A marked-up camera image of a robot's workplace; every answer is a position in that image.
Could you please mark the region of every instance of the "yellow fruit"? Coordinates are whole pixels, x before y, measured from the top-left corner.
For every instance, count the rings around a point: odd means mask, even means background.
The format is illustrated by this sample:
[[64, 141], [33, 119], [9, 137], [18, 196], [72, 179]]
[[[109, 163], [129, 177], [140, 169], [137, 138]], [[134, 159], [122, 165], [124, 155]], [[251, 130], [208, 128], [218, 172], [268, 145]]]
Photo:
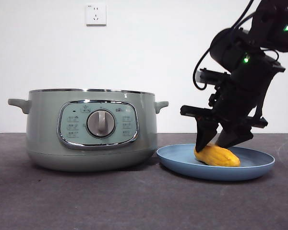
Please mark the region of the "yellow fruit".
[[213, 166], [240, 166], [239, 158], [230, 150], [221, 148], [217, 145], [208, 144], [202, 151], [197, 152], [194, 148], [194, 154], [199, 161], [203, 161]]

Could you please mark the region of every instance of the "wall socket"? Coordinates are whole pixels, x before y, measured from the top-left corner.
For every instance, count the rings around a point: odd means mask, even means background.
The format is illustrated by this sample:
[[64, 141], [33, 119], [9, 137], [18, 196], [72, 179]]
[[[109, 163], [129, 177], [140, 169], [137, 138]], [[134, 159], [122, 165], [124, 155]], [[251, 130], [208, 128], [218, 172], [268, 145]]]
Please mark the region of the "wall socket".
[[86, 25], [106, 25], [107, 6], [105, 3], [87, 4], [85, 8]]

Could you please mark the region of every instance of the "blue plate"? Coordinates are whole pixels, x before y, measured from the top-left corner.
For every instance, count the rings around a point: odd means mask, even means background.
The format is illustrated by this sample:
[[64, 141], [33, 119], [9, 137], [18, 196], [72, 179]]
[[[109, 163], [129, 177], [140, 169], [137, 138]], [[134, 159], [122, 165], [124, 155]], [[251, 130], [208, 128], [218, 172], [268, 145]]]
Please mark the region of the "blue plate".
[[195, 144], [170, 145], [159, 148], [161, 163], [177, 173], [207, 180], [243, 181], [266, 174], [274, 165], [273, 156], [241, 147], [229, 148], [240, 159], [240, 167], [210, 166], [196, 160]]

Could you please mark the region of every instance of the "gray table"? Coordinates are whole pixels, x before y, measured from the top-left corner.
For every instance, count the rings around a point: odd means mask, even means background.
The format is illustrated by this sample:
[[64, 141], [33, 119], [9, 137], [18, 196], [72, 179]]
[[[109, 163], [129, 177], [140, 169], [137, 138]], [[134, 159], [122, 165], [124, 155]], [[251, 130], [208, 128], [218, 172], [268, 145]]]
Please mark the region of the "gray table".
[[[158, 134], [158, 145], [194, 142]], [[0, 134], [0, 230], [288, 230], [288, 134], [241, 146], [273, 155], [272, 171], [244, 182], [171, 172], [154, 155], [136, 167], [56, 172], [31, 163], [25, 134]]]

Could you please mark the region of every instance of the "pot handle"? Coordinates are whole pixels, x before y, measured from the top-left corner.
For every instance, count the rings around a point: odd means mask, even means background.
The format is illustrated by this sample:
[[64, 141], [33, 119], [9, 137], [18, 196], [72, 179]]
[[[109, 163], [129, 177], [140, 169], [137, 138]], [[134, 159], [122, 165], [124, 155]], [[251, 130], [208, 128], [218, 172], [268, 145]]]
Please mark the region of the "pot handle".
[[168, 102], [155, 102], [155, 111], [156, 114], [160, 113], [160, 109], [167, 107]]
[[32, 103], [29, 100], [12, 98], [8, 100], [8, 104], [21, 108], [24, 114], [29, 114]]

